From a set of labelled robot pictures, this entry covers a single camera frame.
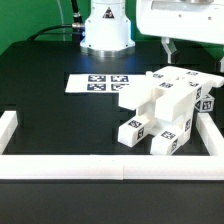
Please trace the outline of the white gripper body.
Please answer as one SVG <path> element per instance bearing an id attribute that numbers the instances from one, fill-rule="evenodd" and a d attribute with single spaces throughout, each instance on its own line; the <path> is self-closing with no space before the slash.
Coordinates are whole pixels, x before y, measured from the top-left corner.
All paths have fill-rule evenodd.
<path id="1" fill-rule="evenodd" d="M 137 0 L 144 35 L 224 45 L 224 0 Z"/>

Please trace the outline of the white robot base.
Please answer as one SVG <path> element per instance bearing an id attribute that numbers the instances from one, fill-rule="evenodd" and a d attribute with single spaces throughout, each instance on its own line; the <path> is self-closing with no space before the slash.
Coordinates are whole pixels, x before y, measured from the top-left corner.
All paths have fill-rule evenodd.
<path id="1" fill-rule="evenodd" d="M 125 0 L 91 0 L 91 13 L 85 21 L 85 37 L 80 48 L 83 53 L 103 58 L 134 52 Z"/>

